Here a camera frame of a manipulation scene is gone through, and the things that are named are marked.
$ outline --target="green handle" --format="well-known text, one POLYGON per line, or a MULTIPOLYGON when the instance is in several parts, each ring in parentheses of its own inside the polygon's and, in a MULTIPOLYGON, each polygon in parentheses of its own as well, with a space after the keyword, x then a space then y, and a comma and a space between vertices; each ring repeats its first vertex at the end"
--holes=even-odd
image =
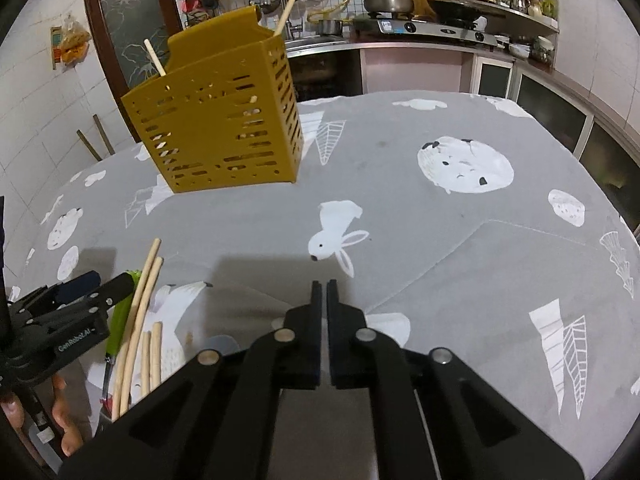
MULTIPOLYGON (((138 282, 140 280, 139 270, 127 271, 133 278, 133 290, 136 290, 138 282)), ((127 317, 129 317, 129 310, 131 309, 131 302, 133 300, 133 293, 129 294, 124 300, 118 303, 111 315, 111 324, 109 326, 110 334, 107 339, 106 354, 108 356, 115 357, 120 350, 120 343, 122 343, 122 336, 124 335, 124 327, 127 324, 127 317)))

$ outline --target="metal screw head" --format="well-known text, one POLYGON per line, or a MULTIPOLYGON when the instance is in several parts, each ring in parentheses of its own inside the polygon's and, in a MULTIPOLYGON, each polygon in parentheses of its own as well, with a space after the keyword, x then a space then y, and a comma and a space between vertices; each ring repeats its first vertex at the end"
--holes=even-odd
POLYGON ((431 353, 431 358, 441 365, 447 364, 453 358, 453 355, 446 348, 436 348, 431 353))
POLYGON ((276 330, 276 332, 273 334, 273 338, 278 343, 289 343, 296 338, 296 333, 293 332, 293 330, 290 328, 281 328, 279 330, 276 330))
POLYGON ((220 354, 215 350, 203 350, 198 354, 198 362, 204 366, 211 366, 220 361, 220 354))
POLYGON ((368 343, 376 338, 376 331, 370 328, 361 328, 356 332, 356 339, 368 343))

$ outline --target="kitchen shelf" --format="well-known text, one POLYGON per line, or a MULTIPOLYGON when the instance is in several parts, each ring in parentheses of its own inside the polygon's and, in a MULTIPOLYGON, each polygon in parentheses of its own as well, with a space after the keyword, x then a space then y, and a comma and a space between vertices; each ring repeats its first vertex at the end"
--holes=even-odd
POLYGON ((492 4, 491 2, 482 2, 481 0, 462 0, 470 7, 474 7, 477 10, 491 12, 492 14, 501 14, 507 18, 507 27, 503 30, 510 30, 509 22, 518 25, 518 29, 522 32, 519 35, 523 36, 548 36, 549 34, 557 34, 560 32, 557 28, 547 25, 545 22, 518 12, 517 10, 508 9, 507 7, 500 6, 498 4, 492 4))

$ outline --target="bundle of chopsticks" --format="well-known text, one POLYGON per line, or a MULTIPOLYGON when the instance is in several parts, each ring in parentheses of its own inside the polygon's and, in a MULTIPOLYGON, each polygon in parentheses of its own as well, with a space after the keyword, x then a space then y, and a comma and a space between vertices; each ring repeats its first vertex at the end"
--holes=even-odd
POLYGON ((163 259, 158 256, 160 238, 156 238, 146 257, 129 310, 129 317, 122 337, 122 346, 116 358, 111 420, 116 421, 129 409, 129 393, 133 379, 133 368, 142 336, 142 397, 160 385, 161 381, 161 334, 162 323, 154 323, 151 332, 142 333, 146 311, 158 281, 163 259))

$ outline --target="kitchen sink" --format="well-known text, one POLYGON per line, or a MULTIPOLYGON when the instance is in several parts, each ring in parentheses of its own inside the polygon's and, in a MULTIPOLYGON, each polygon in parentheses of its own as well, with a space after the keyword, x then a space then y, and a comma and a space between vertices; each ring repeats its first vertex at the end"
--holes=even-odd
POLYGON ((346 40, 340 36, 308 36, 306 38, 284 42, 287 52, 316 45, 326 45, 328 43, 346 43, 346 40))

